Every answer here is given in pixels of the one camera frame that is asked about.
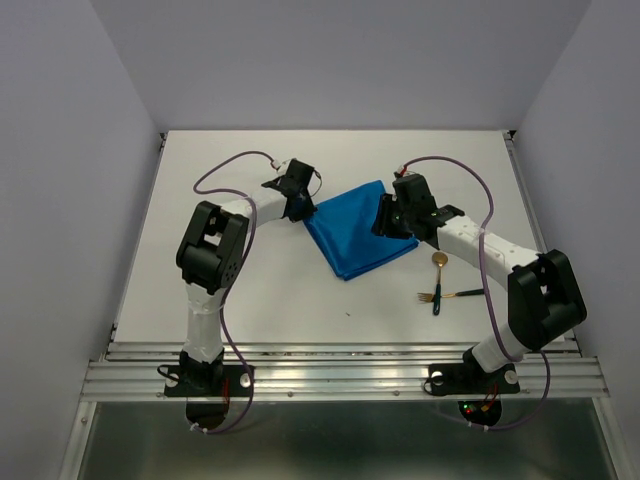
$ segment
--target purple cable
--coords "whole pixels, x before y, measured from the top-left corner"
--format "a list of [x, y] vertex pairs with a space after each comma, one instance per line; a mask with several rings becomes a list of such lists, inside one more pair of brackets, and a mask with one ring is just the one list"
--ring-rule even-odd
[[[489, 311], [489, 320], [491, 320], [491, 328], [493, 329], [493, 334], [494, 334], [494, 336], [496, 338], [496, 342], [498, 343], [498, 347], [500, 348], [500, 351], [502, 352], [502, 354], [505, 356], [506, 359], [508, 359], [510, 362], [517, 363], [519, 361], [519, 359], [517, 359], [517, 358], [515, 358], [515, 357], [513, 357], [513, 356], [511, 356], [509, 354], [509, 352], [507, 351], [506, 347], [504, 346], [504, 342], [502, 341], [502, 337], [500, 336], [500, 329], [498, 328], [498, 321], [496, 320], [496, 313], [495, 313], [495, 310], [493, 308], [493, 300], [491, 299], [491, 291], [489, 290], [489, 281], [487, 279], [487, 266], [486, 266], [485, 254], [484, 254], [484, 235], [485, 235], [485, 228], [487, 228], [487, 225], [489, 224], [489, 221], [493, 217], [493, 211], [494, 211], [493, 195], [491, 195], [491, 191], [489, 190], [489, 186], [480, 177], [480, 175], [478, 175], [471, 167], [465, 165], [460, 160], [456, 160], [456, 159], [450, 158], [450, 157], [443, 157], [443, 156], [440, 156], [440, 155], [430, 155], [430, 156], [426, 156], [426, 157], [419, 157], [419, 158], [414, 158], [413, 160], [409, 160], [407, 163], [405, 163], [403, 165], [402, 174], [404, 175], [404, 172], [406, 172], [406, 170], [409, 167], [409, 165], [413, 165], [414, 163], [418, 163], [418, 162], [424, 162], [426, 160], [442, 160], [444, 162], [453, 163], [453, 164], [455, 164], [455, 165], [457, 165], [457, 166], [459, 166], [461, 168], [464, 168], [467, 172], [469, 172], [471, 175], [473, 175], [473, 177], [476, 180], [478, 180], [480, 185], [482, 185], [482, 188], [484, 189], [485, 193], [487, 194], [487, 200], [489, 201], [489, 213], [487, 214], [486, 218], [484, 219], [484, 221], [480, 225], [480, 236], [478, 238], [478, 255], [479, 255], [479, 262], [478, 263], [480, 265], [480, 279], [482, 280], [482, 288], [484, 289], [484, 292], [485, 292], [485, 299], [486, 299], [486, 302], [487, 302], [487, 310]], [[488, 427], [489, 430], [510, 430], [512, 428], [519, 427], [520, 425], [523, 425], [524, 423], [526, 423], [529, 420], [531, 420], [538, 413], [540, 408], [542, 408], [542, 405], [544, 404], [545, 400], [547, 399], [547, 396], [549, 395], [549, 388], [551, 386], [551, 367], [549, 365], [549, 360], [547, 359], [547, 356], [544, 354], [544, 352], [540, 351], [538, 353], [540, 353], [540, 355], [542, 356], [542, 359], [544, 360], [545, 368], [546, 368], [546, 371], [547, 371], [547, 381], [546, 381], [546, 385], [545, 385], [545, 388], [544, 388], [544, 392], [542, 394], [542, 397], [540, 398], [540, 402], [538, 403], [537, 407], [529, 415], [521, 418], [520, 420], [518, 420], [518, 421], [516, 421], [514, 423], [510, 423], [508, 425], [497, 426], [497, 427], [496, 426]], [[479, 427], [479, 428], [481, 428], [483, 430], [485, 429], [484, 425], [478, 425], [478, 424], [475, 424], [475, 423], [466, 422], [466, 421], [460, 420], [458, 418], [449, 417], [448, 415], [444, 415], [444, 416], [446, 416], [447, 418], [450, 418], [452, 420], [455, 420], [457, 422], [470, 424], [472, 426]]]
[[[198, 187], [200, 186], [200, 184], [202, 182], [204, 182], [209, 177], [209, 175], [211, 175], [214, 172], [218, 171], [220, 168], [222, 168], [225, 165], [229, 164], [233, 160], [235, 160], [237, 158], [240, 158], [240, 157], [243, 157], [245, 155], [253, 155], [253, 154], [262, 155], [264, 157], [267, 157], [269, 159], [269, 161], [271, 162], [271, 166], [273, 168], [275, 168], [275, 166], [274, 166], [275, 160], [273, 159], [273, 157], [271, 157], [270, 155], [268, 155], [268, 154], [266, 154], [264, 152], [255, 151], [255, 150], [249, 150], [249, 151], [246, 151], [246, 152], [238, 153], [237, 155], [234, 155], [233, 157], [231, 157], [231, 158], [225, 160], [224, 162], [220, 163], [219, 165], [213, 167], [211, 170], [209, 170], [207, 173], [205, 173], [202, 177], [200, 177], [198, 179], [198, 181], [193, 185], [193, 191], [195, 193], [197, 193], [198, 195], [210, 195], [210, 194], [214, 194], [214, 193], [231, 193], [233, 195], [238, 195], [238, 196], [244, 198], [247, 202], [249, 202], [249, 205], [251, 205], [251, 230], [249, 232], [249, 241], [247, 242], [247, 248], [245, 249], [244, 253], [242, 254], [242, 264], [240, 265], [240, 268], [242, 268], [242, 265], [244, 265], [245, 261], [247, 260], [247, 257], [249, 256], [249, 251], [251, 250], [251, 247], [253, 245], [253, 240], [254, 240], [254, 238], [256, 236], [256, 225], [257, 225], [257, 220], [258, 220], [258, 207], [256, 206], [256, 203], [253, 201], [253, 199], [249, 195], [247, 195], [244, 192], [241, 192], [240, 190], [234, 190], [232, 188], [214, 188], [212, 190], [199, 190]], [[192, 429], [196, 430], [197, 432], [204, 433], [206, 435], [215, 435], [215, 434], [219, 434], [219, 433], [226, 433], [229, 430], [231, 430], [238, 423], [240, 423], [242, 421], [242, 419], [247, 415], [247, 412], [249, 411], [249, 409], [251, 408], [251, 404], [253, 403], [253, 393], [254, 393], [253, 373], [251, 372], [251, 368], [249, 367], [249, 364], [245, 360], [244, 356], [242, 355], [242, 353], [238, 349], [237, 345], [235, 344], [235, 342], [231, 338], [231, 335], [229, 334], [229, 329], [227, 328], [227, 322], [226, 322], [226, 320], [224, 318], [224, 306], [225, 306], [225, 303], [227, 302], [227, 297], [229, 296], [229, 293], [231, 292], [231, 288], [232, 287], [233, 287], [233, 284], [231, 285], [231, 287], [227, 288], [227, 290], [224, 292], [224, 294], [222, 296], [222, 299], [220, 301], [220, 303], [221, 303], [221, 307], [220, 307], [220, 326], [222, 327], [222, 331], [224, 332], [224, 336], [227, 339], [227, 343], [229, 344], [229, 346], [233, 350], [233, 353], [236, 354], [236, 356], [238, 357], [238, 360], [240, 360], [240, 363], [242, 364], [242, 366], [244, 367], [245, 371], [247, 372], [247, 375], [249, 376], [249, 381], [250, 381], [249, 388], [251, 390], [249, 391], [249, 400], [247, 401], [247, 404], [244, 407], [244, 410], [242, 410], [240, 415], [238, 415], [236, 417], [236, 419], [233, 422], [231, 422], [229, 425], [227, 425], [225, 427], [222, 427], [221, 429], [218, 429], [218, 430], [207, 430], [205, 432], [204, 429], [202, 429], [202, 428], [200, 428], [198, 426], [195, 426], [195, 424], [189, 422], [189, 424], [191, 425]]]

